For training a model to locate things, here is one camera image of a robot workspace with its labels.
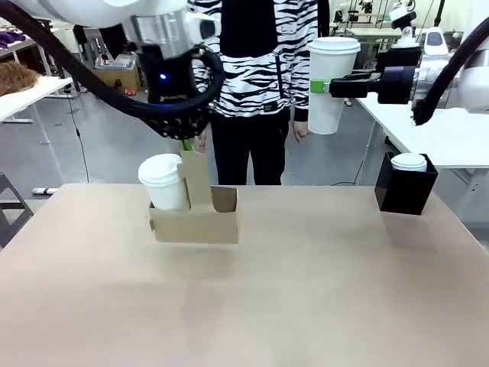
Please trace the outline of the person's right hand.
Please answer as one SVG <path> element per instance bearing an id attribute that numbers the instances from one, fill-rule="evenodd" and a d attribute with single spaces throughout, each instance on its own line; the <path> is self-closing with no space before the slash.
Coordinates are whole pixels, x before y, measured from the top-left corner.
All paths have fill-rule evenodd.
<path id="1" fill-rule="evenodd" d="M 202 133 L 193 139 L 193 147 L 199 153 L 205 154 L 208 147 L 208 130 L 204 129 Z"/>

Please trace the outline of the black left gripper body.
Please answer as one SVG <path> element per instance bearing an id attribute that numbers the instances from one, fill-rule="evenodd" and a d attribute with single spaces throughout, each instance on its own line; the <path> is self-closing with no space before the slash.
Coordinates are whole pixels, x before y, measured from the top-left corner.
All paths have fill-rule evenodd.
<path id="1" fill-rule="evenodd" d="M 176 57 L 165 57 L 162 47 L 147 45 L 141 47 L 141 70 L 147 85 L 147 101 L 151 105 L 182 105 L 176 112 L 163 112 L 157 107 L 144 107 L 142 115 L 186 115 L 203 110 L 203 106 L 189 103 L 197 97 L 193 72 L 193 50 Z"/>

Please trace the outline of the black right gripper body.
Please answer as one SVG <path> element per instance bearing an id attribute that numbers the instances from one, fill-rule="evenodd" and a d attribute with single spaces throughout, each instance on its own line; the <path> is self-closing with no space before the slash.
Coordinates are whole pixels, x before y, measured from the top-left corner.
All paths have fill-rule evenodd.
<path id="1" fill-rule="evenodd" d="M 377 94 L 379 104 L 406 105 L 415 72 L 415 66 L 386 67 L 379 78 L 369 82 L 369 92 Z"/>

